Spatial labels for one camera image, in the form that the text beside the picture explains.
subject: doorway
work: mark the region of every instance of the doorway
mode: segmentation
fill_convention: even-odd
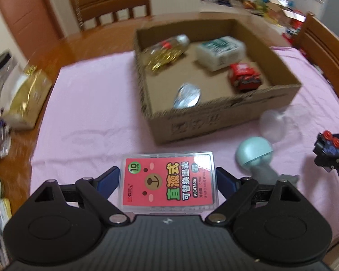
[[[27,59],[63,37],[49,0],[0,0],[0,11]]]

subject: wooden table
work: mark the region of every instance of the wooden table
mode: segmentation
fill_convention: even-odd
[[[36,52],[29,60],[29,64],[45,70],[49,78],[55,82],[63,66],[113,53],[132,51],[134,34],[138,28],[170,21],[209,18],[238,18],[257,33],[268,46],[289,46],[284,38],[258,16],[220,12],[184,13],[131,19],[87,30]],[[0,161],[0,178],[4,184],[4,195],[9,198],[13,213],[29,197],[30,159],[36,146],[48,99],[49,97],[33,130],[12,133],[9,155]]]

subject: red button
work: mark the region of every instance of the red button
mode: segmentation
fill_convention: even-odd
[[[329,130],[324,131],[323,136],[326,140],[332,140],[332,138],[333,138],[333,135]]]
[[[338,138],[333,138],[333,145],[337,148],[337,149],[339,149],[339,139]]]

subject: gray toy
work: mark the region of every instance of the gray toy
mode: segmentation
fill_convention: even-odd
[[[271,144],[259,136],[243,141],[236,151],[236,161],[242,168],[250,171],[259,184],[275,185],[277,180],[283,179],[297,186],[299,175],[278,175],[270,166],[272,156]]]

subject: yellow liquid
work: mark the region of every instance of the yellow liquid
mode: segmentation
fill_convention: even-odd
[[[153,72],[158,72],[164,65],[175,62],[182,53],[183,50],[179,47],[163,48],[153,54],[153,57],[147,63],[147,68]]]

